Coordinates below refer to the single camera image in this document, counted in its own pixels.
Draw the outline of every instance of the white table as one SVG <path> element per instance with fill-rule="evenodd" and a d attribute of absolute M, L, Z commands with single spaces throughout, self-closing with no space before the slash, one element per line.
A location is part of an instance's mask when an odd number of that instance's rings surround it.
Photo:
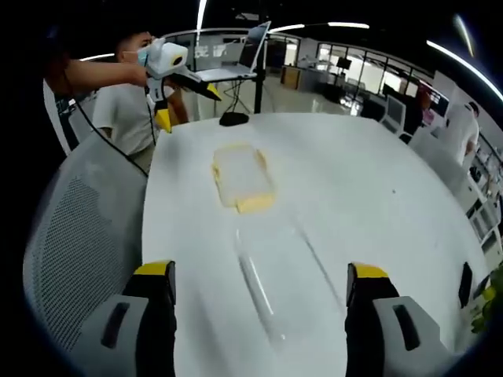
<path fill-rule="evenodd" d="M 161 134 L 145 200 L 143 262 L 177 262 L 177 375 L 281 375 L 282 368 L 291 368 L 286 375 L 345 373 L 343 304 L 322 308 L 323 334 L 311 321 L 289 330 L 284 343 L 270 342 L 259 321 L 237 260 L 242 215 L 222 206 L 210 168 L 217 148 L 238 142 L 263 151 L 276 208 L 295 219 L 337 295 L 345 299 L 347 263 L 378 265 L 401 295 L 433 317 L 441 340 L 453 348 L 463 263 L 472 268 L 473 286 L 487 269 L 463 210 L 426 163 L 369 119 L 252 115 L 231 128 L 210 119 Z M 314 284 L 312 292 L 326 288 Z M 316 299 L 308 296 L 299 294 L 299 307 Z M 328 324 L 326 309 L 332 310 Z M 298 313 L 280 310 L 294 319 Z"/>

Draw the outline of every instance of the man's arm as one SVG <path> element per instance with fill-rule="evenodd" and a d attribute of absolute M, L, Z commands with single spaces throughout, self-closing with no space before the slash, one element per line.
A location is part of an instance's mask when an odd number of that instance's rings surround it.
<path fill-rule="evenodd" d="M 46 81 L 54 93 L 72 93 L 63 72 L 74 92 L 91 91 L 125 83 L 136 86 L 147 85 L 146 70 L 137 64 L 53 60 L 47 69 Z"/>
<path fill-rule="evenodd" d="M 175 89 L 174 93 L 168 97 L 167 103 L 173 108 L 179 124 L 187 123 L 189 121 L 187 110 L 183 104 L 182 90 L 179 88 Z"/>

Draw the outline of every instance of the ceiling light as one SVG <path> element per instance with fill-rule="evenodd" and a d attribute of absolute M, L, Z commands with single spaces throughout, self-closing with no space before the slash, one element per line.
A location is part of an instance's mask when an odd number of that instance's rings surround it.
<path fill-rule="evenodd" d="M 113 55 L 113 53 L 104 53 L 102 55 L 96 55 L 94 57 L 83 57 L 82 59 L 80 59 L 80 61 L 101 59 L 102 57 L 113 57 Z"/>
<path fill-rule="evenodd" d="M 360 29 L 370 29 L 369 25 L 367 25 L 367 24 L 358 24 L 356 22 L 329 22 L 329 26 L 358 27 Z"/>
<path fill-rule="evenodd" d="M 302 29 L 305 26 L 306 25 L 304 25 L 304 24 L 297 24 L 297 25 L 288 25 L 288 26 L 276 27 L 275 29 L 270 29 L 269 33 L 277 33 L 279 31 L 283 31 L 283 30 Z"/>
<path fill-rule="evenodd" d="M 481 79 L 487 86 L 489 86 L 489 88 L 497 95 L 497 97 L 501 100 L 501 102 L 503 102 L 503 94 L 501 94 L 501 92 L 497 89 L 497 87 L 491 81 L 489 81 L 489 79 L 486 76 L 484 76 L 482 73 L 480 73 L 480 71 L 477 70 L 477 68 L 473 67 L 470 63 L 461 59 L 455 53 L 450 52 L 448 49 L 446 49 L 442 46 L 439 46 L 436 43 L 433 43 L 431 41 L 426 41 L 426 44 L 430 47 L 433 47 L 434 49 L 437 49 L 441 53 L 446 54 L 448 57 L 453 58 L 459 64 L 464 65 L 467 69 L 472 71 L 472 73 L 475 74 L 475 76 L 477 76 L 479 79 Z"/>
<path fill-rule="evenodd" d="M 475 55 L 473 53 L 472 43 L 470 42 L 470 36 L 468 35 L 468 30 L 467 30 L 466 26 L 464 25 L 463 20 L 461 19 L 460 16 L 456 16 L 454 18 L 454 22 L 456 23 L 457 29 L 461 32 L 461 35 L 463 36 L 464 41 L 466 42 L 466 46 L 468 47 L 468 51 L 470 52 L 470 55 L 472 55 L 472 57 L 474 57 Z"/>
<path fill-rule="evenodd" d="M 197 11 L 197 25 L 196 29 L 200 30 L 203 26 L 204 9 L 206 8 L 207 0 L 199 0 L 199 10 Z"/>

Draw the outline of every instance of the window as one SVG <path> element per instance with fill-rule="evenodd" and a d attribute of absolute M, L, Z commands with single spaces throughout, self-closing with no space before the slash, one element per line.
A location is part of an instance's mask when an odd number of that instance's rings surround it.
<path fill-rule="evenodd" d="M 337 67 L 337 62 L 340 58 L 346 57 L 347 47 L 342 46 L 332 46 L 332 50 L 330 51 L 330 65 L 329 72 L 339 74 L 342 71 L 342 68 Z"/>
<path fill-rule="evenodd" d="M 346 72 L 346 82 L 355 85 L 361 86 L 360 84 L 360 74 L 363 69 L 363 58 L 365 56 L 365 51 L 362 49 L 348 49 L 347 50 L 347 59 L 351 60 L 351 65 L 348 70 L 343 70 Z"/>
<path fill-rule="evenodd" d="M 316 69 L 319 69 L 320 71 L 326 71 L 328 67 L 328 62 L 329 62 L 329 56 L 330 56 L 330 45 L 326 45 L 322 43 L 318 47 L 318 59 L 323 60 L 320 64 L 316 65 Z"/>
<path fill-rule="evenodd" d="M 414 84 L 413 82 L 409 82 L 409 86 L 407 86 L 406 95 L 415 97 L 416 94 L 417 94 L 417 85 Z"/>
<path fill-rule="evenodd" d="M 360 80 L 365 85 L 365 90 L 374 94 L 379 93 L 385 64 L 386 57 L 375 53 L 367 53 L 365 63 L 363 64 L 362 79 Z"/>
<path fill-rule="evenodd" d="M 286 39 L 285 65 L 296 65 L 299 40 L 293 38 Z"/>
<path fill-rule="evenodd" d="M 432 82 L 431 77 L 417 72 L 408 64 L 363 49 L 319 43 L 317 58 L 320 60 L 316 66 L 318 70 L 329 71 L 336 75 L 342 74 L 339 76 L 341 80 L 358 87 L 358 90 L 374 94 L 394 90 L 415 97 L 419 90 L 418 79 L 428 84 Z M 342 58 L 351 61 L 349 69 L 337 67 Z"/>

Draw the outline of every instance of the white chair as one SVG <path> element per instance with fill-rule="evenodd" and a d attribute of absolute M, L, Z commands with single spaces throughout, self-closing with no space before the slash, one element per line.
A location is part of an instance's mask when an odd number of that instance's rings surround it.
<path fill-rule="evenodd" d="M 24 256 L 24 292 L 37 324 L 67 357 L 86 317 L 121 293 L 141 265 L 145 187 L 145 176 L 92 133 L 41 199 Z"/>
<path fill-rule="evenodd" d="M 407 107 L 402 102 L 388 95 L 386 107 L 384 108 L 384 117 L 380 120 L 380 123 L 398 137 L 402 135 L 412 137 L 403 129 L 406 122 L 406 109 Z"/>
<path fill-rule="evenodd" d="M 464 185 L 468 184 L 468 172 L 445 149 L 442 142 L 425 128 L 418 128 L 409 147 L 436 172 L 440 180 L 457 198 Z"/>

